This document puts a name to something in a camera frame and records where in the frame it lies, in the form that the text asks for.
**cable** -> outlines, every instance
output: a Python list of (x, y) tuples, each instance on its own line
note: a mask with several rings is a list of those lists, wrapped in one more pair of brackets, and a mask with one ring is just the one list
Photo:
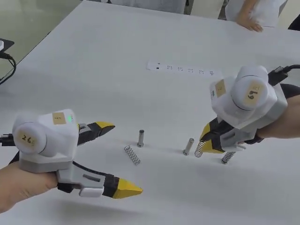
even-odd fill
[(271, 72), (269, 72), (269, 84), (272, 86), (277, 85), (278, 83), (282, 82), (284, 79), (288, 77), (288, 72), (290, 72), (292, 69), (300, 69), (300, 65), (291, 65), (287, 67), (278, 67)]
[(0, 85), (1, 85), (15, 74), (15, 71), (17, 69), (17, 63), (16, 63), (15, 59), (12, 56), (10, 56), (9, 54), (7, 54), (5, 52), (0, 52), (0, 59), (8, 60), (9, 63), (14, 68), (13, 71), (10, 73), (10, 75), (6, 75), (5, 77), (0, 79)]

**metal cylinder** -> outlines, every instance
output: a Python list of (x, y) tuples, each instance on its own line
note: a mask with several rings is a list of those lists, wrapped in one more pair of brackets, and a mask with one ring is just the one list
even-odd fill
[(190, 138), (188, 143), (187, 143), (186, 148), (183, 150), (183, 154), (185, 156), (187, 156), (189, 154), (189, 151), (191, 150), (191, 147), (192, 147), (193, 143), (194, 143), (194, 139)]
[(142, 146), (144, 146), (144, 130), (140, 130), (140, 133), (139, 133), (139, 141), (137, 143), (137, 146), (139, 148), (141, 148)]
[(227, 152), (221, 160), (222, 163), (227, 164), (229, 160), (234, 156), (235, 153), (236, 153), (235, 151)]

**metal spring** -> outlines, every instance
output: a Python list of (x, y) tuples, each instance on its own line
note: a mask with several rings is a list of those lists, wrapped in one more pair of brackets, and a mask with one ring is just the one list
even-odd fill
[(227, 164), (229, 160), (234, 156), (235, 153), (236, 153), (235, 151), (227, 152), (221, 160), (222, 163)]
[(196, 157), (201, 157), (203, 155), (202, 148), (205, 145), (205, 142), (199, 142), (195, 151)]
[(141, 162), (141, 160), (140, 160), (139, 157), (135, 154), (135, 152), (134, 152), (133, 149), (130, 147), (130, 145), (125, 146), (124, 150), (125, 150), (125, 152), (127, 153), (127, 155), (130, 157), (131, 161), (132, 161), (135, 165), (139, 165), (139, 163)]

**power strip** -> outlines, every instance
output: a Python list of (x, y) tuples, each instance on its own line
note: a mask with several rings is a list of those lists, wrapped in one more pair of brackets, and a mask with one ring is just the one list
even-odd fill
[(148, 62), (147, 69), (153, 71), (179, 73), (185, 75), (199, 75), (205, 78), (223, 77), (222, 72), (216, 69), (203, 69), (199, 67), (179, 66), (152, 61)]

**white shirt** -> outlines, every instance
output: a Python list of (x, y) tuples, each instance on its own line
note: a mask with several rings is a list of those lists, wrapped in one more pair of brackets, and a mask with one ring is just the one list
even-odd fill
[[(229, 0), (225, 8), (227, 20), (235, 21), (245, 0)], [(280, 6), (286, 0), (258, 0), (250, 13), (250, 18), (262, 27), (276, 27)]]

